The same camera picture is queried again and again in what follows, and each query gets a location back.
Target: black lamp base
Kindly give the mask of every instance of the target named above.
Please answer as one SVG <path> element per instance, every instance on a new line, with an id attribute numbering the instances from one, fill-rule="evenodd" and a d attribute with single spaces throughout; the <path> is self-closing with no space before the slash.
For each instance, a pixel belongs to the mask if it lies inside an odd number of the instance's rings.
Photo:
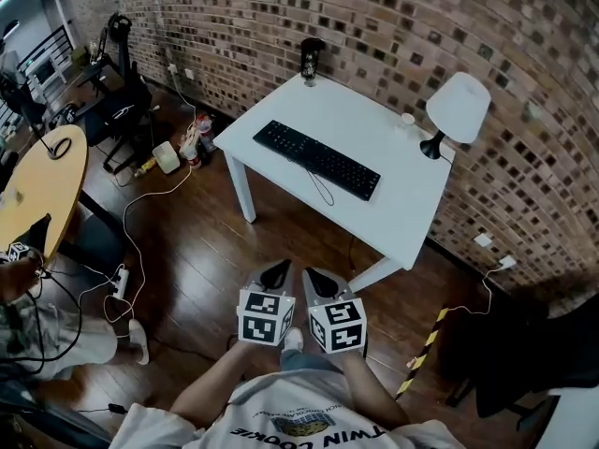
<path id="1" fill-rule="evenodd" d="M 439 131 L 433 138 L 420 141 L 420 150 L 431 160 L 438 160 L 441 157 L 440 146 L 444 136 L 445 133 Z"/>
<path id="2" fill-rule="evenodd" d="M 44 146 L 48 148 L 48 157 L 51 160 L 60 160 L 66 155 L 71 147 L 71 144 L 73 143 L 71 138 L 62 138 L 59 139 L 54 145 L 49 147 L 46 145 L 46 142 L 43 139 L 41 141 L 44 143 Z"/>

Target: white table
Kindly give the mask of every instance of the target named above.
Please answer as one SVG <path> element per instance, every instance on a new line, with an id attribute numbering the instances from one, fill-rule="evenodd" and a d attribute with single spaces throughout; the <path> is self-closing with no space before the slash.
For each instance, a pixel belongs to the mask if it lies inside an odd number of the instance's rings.
<path id="1" fill-rule="evenodd" d="M 225 152 L 248 222 L 254 221 L 256 212 L 244 166 L 385 256 L 349 283 L 356 292 L 400 268 L 412 268 L 451 167 L 442 158 L 431 160 L 422 154 L 418 144 L 431 136 L 415 125 L 400 127 L 397 113 L 326 78 L 317 77 L 315 83 L 308 87 L 297 75 L 245 112 L 214 143 Z M 322 179 L 334 197 L 334 206 L 329 206 L 303 167 L 252 140 L 271 120 L 317 139 L 379 173 L 381 179 L 370 201 L 362 201 Z M 453 161 L 455 152 L 448 146 L 442 145 L 441 152 Z"/>

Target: wall socket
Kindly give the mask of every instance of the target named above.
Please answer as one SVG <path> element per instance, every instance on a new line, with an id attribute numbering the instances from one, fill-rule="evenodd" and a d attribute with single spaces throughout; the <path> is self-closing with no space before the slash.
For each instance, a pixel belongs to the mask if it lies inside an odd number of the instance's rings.
<path id="1" fill-rule="evenodd" d="M 502 269 L 512 268 L 516 265 L 516 260 L 509 254 L 499 260 L 499 264 L 502 265 Z"/>
<path id="2" fill-rule="evenodd" d="M 486 235 L 485 233 L 481 233 L 475 238 L 475 243 L 478 246 L 482 246 L 483 248 L 487 248 L 492 243 L 492 239 Z"/>

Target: black keyboard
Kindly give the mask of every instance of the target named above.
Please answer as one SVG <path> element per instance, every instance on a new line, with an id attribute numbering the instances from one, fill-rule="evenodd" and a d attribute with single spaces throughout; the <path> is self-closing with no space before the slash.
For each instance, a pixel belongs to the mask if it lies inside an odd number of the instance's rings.
<path id="1" fill-rule="evenodd" d="M 364 201 L 371 199 L 381 179 L 381 175 L 344 154 L 274 120 L 255 134 L 254 141 Z"/>

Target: jeans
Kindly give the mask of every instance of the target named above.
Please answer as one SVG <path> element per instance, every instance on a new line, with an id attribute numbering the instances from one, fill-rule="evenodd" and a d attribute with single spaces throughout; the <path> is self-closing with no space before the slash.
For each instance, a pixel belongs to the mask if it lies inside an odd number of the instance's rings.
<path id="1" fill-rule="evenodd" d="M 343 374 L 343 371 L 329 362 L 325 357 L 321 355 L 305 355 L 297 349 L 290 349 L 281 353 L 281 369 L 322 369 Z"/>

